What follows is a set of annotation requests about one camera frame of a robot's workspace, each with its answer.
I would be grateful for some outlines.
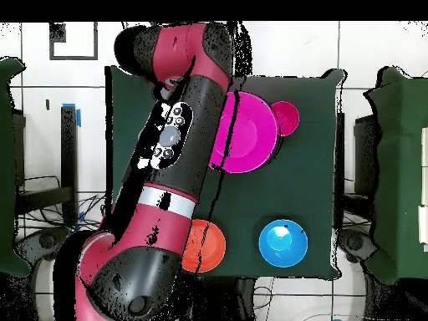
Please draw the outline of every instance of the blue bowl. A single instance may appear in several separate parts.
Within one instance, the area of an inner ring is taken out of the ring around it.
[[[308,250],[308,237],[296,222],[281,219],[263,228],[258,248],[267,263],[288,268],[303,260]]]

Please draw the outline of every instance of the pink bowl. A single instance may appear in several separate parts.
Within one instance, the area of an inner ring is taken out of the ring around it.
[[[277,116],[279,134],[281,136],[291,135],[298,127],[298,122],[300,121],[298,109],[285,101],[274,103],[272,109]]]
[[[279,132],[277,118],[267,102],[246,92],[240,92],[239,97],[230,150],[222,167],[224,171],[236,174],[256,170],[268,161],[277,144]],[[222,164],[234,107],[235,94],[228,92],[211,153],[211,168]]]

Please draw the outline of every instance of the dark green table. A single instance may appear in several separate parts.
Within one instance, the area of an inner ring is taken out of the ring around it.
[[[27,277],[30,266],[13,249],[15,233],[15,205],[17,188],[15,166],[15,141],[12,117],[12,96],[10,80],[25,67],[15,58],[0,59],[0,273]]]
[[[382,283],[428,278],[428,252],[419,243],[421,134],[428,127],[428,79],[406,78],[398,69],[380,71],[366,94],[377,114],[379,185],[374,198],[374,240],[380,246],[366,266]]]
[[[111,67],[113,95],[114,196],[135,147],[137,135],[155,103],[141,78]],[[335,90],[342,70],[322,78],[250,77],[242,90],[268,103],[291,102],[300,113],[298,129],[287,137],[276,158],[245,175],[226,175],[212,221],[223,231],[227,252],[207,276],[306,277],[334,279],[330,265],[335,138]],[[194,218],[207,219],[220,174],[208,169]],[[294,267],[267,264],[258,251],[263,227],[278,218],[300,224],[308,235],[308,252]]]

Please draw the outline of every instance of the floor tile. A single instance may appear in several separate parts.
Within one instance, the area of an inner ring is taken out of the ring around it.
[[[365,297],[334,297],[334,318],[342,321],[363,321]]]
[[[39,321],[54,321],[54,295],[36,294],[36,309]]]
[[[54,264],[53,261],[43,260],[38,267],[36,276],[36,293],[53,293],[54,292]]]
[[[318,278],[275,278],[273,294],[331,294],[331,281]]]
[[[273,284],[274,284],[273,277],[259,277],[256,280],[256,284],[254,285],[254,293],[269,294],[270,292],[268,289],[272,291]]]
[[[267,321],[325,321],[331,314],[332,297],[276,295]]]
[[[271,294],[275,279],[273,277],[260,277],[254,285],[254,314],[256,321],[266,321],[268,306],[273,296]]]
[[[252,73],[319,77],[337,68],[338,21],[244,21],[252,42]]]
[[[411,76],[428,71],[426,22],[341,21],[339,67],[345,87],[372,88],[384,66],[396,65]]]
[[[77,129],[78,189],[105,189],[104,89],[24,88],[26,177],[61,178],[61,106],[75,104],[80,110]]]
[[[256,316],[256,321],[266,321],[269,297],[264,295],[255,295],[252,301],[254,302],[254,315]]]
[[[341,277],[334,280],[334,294],[365,295],[365,279],[359,263],[351,263],[340,248],[337,250],[337,267]]]
[[[0,23],[1,57],[21,58],[21,23]],[[21,74],[11,80],[11,85],[21,85]]]
[[[48,23],[24,23],[23,61],[27,66],[23,72],[24,86],[105,86],[104,67],[117,65],[114,43],[121,30],[120,22],[98,23],[98,60],[50,60]],[[79,42],[71,43],[76,36],[93,38],[94,35],[87,23],[70,25],[69,29],[66,24],[70,43],[59,44],[64,46],[63,51],[71,54],[75,48],[74,55],[87,52]]]

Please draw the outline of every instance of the wire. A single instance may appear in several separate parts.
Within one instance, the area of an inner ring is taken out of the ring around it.
[[[399,319],[399,318],[368,318],[368,317],[366,317],[366,316],[359,316],[359,315],[351,315],[351,314],[347,314],[347,315],[345,315],[345,314],[340,314],[340,313],[334,313],[334,314],[331,314],[331,313],[319,313],[319,314],[317,314],[317,315],[312,315],[312,316],[309,316],[308,318],[306,318],[305,320],[303,320],[303,321],[308,321],[308,320],[310,320],[311,318],[316,318],[317,316],[342,316],[342,317],[344,317],[344,318],[346,318],[346,317],[349,317],[349,316],[352,316],[352,317],[355,317],[355,318],[361,318],[361,319],[363,319],[363,318],[365,318],[365,319],[367,319],[367,320],[379,320],[379,321],[401,321],[401,319]]]
[[[367,231],[366,231],[365,229],[363,229],[363,228],[360,226],[360,224],[358,224],[358,223],[354,222],[351,218],[348,218],[347,216],[344,216],[344,218],[346,218],[346,219],[350,220],[350,221],[351,221],[351,223],[352,223],[352,225],[355,225],[356,227],[358,227],[360,230],[362,230],[362,231],[364,232],[364,234],[366,234],[366,233],[367,233]]]
[[[259,288],[265,288],[265,289],[267,289],[269,291],[269,294],[263,294],[263,295],[269,295],[269,301],[266,304],[262,305],[262,306],[254,307],[254,310],[267,307],[272,302],[272,299],[273,299],[272,290],[270,288],[268,288],[268,287],[262,287],[262,286],[261,287],[255,287],[254,288],[254,292],[256,292],[256,290],[259,289]]]
[[[57,176],[40,176],[40,177],[30,177],[30,178],[26,178],[24,179],[25,181],[30,181],[30,180],[39,180],[41,178],[54,178],[57,180],[58,182],[58,187],[60,187],[60,183],[59,183],[59,178]]]

